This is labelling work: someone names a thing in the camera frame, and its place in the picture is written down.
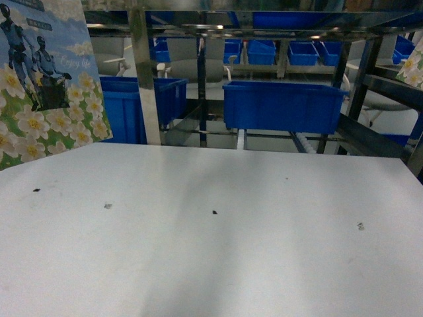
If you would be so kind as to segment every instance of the yellow flower center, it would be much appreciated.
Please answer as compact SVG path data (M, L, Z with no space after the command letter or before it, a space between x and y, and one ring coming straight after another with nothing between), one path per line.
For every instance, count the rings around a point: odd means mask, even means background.
M84 134L83 132L79 132L78 133L78 139L80 139L81 141L87 142L88 136L86 134Z
M0 146L7 143L7 139L3 134L0 134Z
M406 62L405 62L405 64L404 64L404 66L405 66L405 68L411 68L412 66L413 66L413 61L412 61L412 59L408 59Z
M101 132L106 131L104 126L101 123L96 124L95 126L98 130L100 130Z
M40 122L38 122L38 120L34 118L30 118L28 120L28 124L32 129L35 129L35 130L38 130L41 128Z
M32 157L36 157L38 154L38 150L36 149L36 147L34 145L30 145L27 148L28 154Z
M64 127L65 126L65 120L63 120L63 118L56 118L56 123L60 127Z
M18 85L18 80L17 80L17 78L15 76L7 75L6 81L12 87L15 87L15 86Z

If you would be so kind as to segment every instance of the plastic crate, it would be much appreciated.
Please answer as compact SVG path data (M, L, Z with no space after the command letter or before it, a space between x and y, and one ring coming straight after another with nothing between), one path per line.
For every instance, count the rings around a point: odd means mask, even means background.
M170 63L169 49L166 40L160 41L154 47L157 63Z
M341 55L341 42L315 42L315 47L326 66L337 66Z
M251 40L248 45L249 64L273 65L276 55L276 47L273 41Z
M414 44L410 40L402 36L397 36L397 43L395 44L395 54L401 59L408 59L414 51Z
M135 77L101 77L113 143L146 144L141 99ZM186 79L155 79L159 123L168 125L186 109Z
M237 58L233 63L239 64L239 62L241 60L241 46L242 46L242 41L240 41L240 40L226 40L226 42L225 42L225 54L223 56L223 63L229 64L229 58L233 55L236 55Z
M348 92L323 85L232 81L225 91L227 128L333 134Z
M319 53L312 42L290 42L288 50L291 65L316 65Z

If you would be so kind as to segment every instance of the chair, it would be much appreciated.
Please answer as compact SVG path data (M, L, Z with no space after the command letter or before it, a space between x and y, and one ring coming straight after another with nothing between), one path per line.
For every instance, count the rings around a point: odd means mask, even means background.
M225 52L225 40L208 39L206 42L206 82L219 83L226 73L229 80L231 78L231 67L223 65L223 55ZM157 70L165 72L165 78L169 75L174 78L185 78L190 83L198 82L197 73L197 43L191 38L167 38L167 47L171 59L170 67L166 68L163 63L158 64ZM229 61L237 58L231 56Z

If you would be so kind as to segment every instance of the blue sky illustration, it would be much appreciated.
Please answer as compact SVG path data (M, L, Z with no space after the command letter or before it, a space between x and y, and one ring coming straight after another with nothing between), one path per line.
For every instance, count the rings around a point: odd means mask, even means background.
M84 20L76 21L69 19L67 21L60 20L55 17L51 11L41 12L36 9L31 9L24 5L13 3L12 1L0 0L0 3L6 4L11 10L11 18L13 20L13 9L19 11L24 18L31 18L40 22L45 22L52 25L53 30L33 29L28 26L22 26L26 37L31 41L31 44L38 50L40 47L36 41L37 36L43 36L46 39L46 50L54 56L56 69L64 73L69 73L72 76L71 83L78 83L78 75L86 71L90 76L94 77L95 81L99 81L98 69L96 66L94 55L78 56L75 53L67 50L68 46L75 44L83 44L90 41L87 25ZM5 18L0 15L0 22L4 22ZM30 53L29 46L25 42L27 53ZM0 30L0 67L3 68L4 63L9 62L7 51L9 45L6 36Z

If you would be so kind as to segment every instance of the metal pole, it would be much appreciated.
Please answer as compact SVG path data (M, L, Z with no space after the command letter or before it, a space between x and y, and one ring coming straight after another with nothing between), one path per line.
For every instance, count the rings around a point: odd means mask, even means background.
M356 83L354 85L354 90L347 110L348 117L353 120L358 121L358 117L362 111L365 95L367 94L367 86L363 84L363 81L367 74L372 74L375 70L377 56L379 55L382 41L383 38L378 37L368 40L365 43L362 61L360 63L360 68L358 69ZM339 155L346 155L346 153L345 149L342 147L339 148Z
M161 133L157 116L153 71L151 70L152 62L150 60L147 35L147 21L145 20L143 3L144 0L126 0L147 143L150 145L160 145Z
M200 130L207 131L208 106L206 100L206 39L201 37L197 43L198 104L201 107ZM207 147L207 134L200 134L200 146Z
M338 67L336 68L336 71L334 72L332 78L332 86L335 88L341 88L342 80L345 74L346 64L348 62L348 56L350 55L350 49L351 42L344 42L341 49L341 55L339 57ZM319 146L317 147L318 154L323 154L325 152L327 137L327 134L322 134L323 139L319 142Z

